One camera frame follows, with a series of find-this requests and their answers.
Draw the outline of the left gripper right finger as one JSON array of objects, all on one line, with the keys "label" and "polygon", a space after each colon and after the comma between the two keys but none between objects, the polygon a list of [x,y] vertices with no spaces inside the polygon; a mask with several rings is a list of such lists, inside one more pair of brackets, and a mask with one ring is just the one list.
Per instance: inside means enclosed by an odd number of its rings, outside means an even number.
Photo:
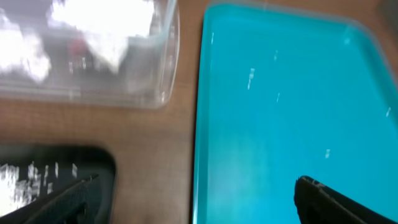
[{"label": "left gripper right finger", "polygon": [[294,204],[301,224],[397,224],[306,175],[295,182]]}]

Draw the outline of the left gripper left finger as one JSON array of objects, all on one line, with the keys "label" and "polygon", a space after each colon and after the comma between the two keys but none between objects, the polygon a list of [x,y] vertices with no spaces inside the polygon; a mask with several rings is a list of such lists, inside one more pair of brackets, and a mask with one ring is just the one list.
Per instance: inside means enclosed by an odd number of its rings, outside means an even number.
[{"label": "left gripper left finger", "polygon": [[101,201],[99,175],[91,174],[1,217],[1,223],[94,223]]}]

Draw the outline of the small white napkin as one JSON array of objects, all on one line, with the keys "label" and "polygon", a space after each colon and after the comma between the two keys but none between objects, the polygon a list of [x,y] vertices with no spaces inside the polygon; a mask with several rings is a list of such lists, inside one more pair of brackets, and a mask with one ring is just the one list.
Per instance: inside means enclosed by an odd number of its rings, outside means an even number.
[{"label": "small white napkin", "polygon": [[1,73],[21,72],[40,83],[51,68],[40,35],[33,30],[22,30],[1,11]]}]

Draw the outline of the large white napkin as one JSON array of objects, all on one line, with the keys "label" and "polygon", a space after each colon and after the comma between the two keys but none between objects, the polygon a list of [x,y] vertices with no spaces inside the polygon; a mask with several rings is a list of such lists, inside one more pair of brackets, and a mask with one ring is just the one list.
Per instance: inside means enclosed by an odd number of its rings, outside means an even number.
[{"label": "large white napkin", "polygon": [[51,27],[79,31],[96,61],[118,73],[129,38],[149,36],[154,11],[153,1],[53,1],[47,22]]}]

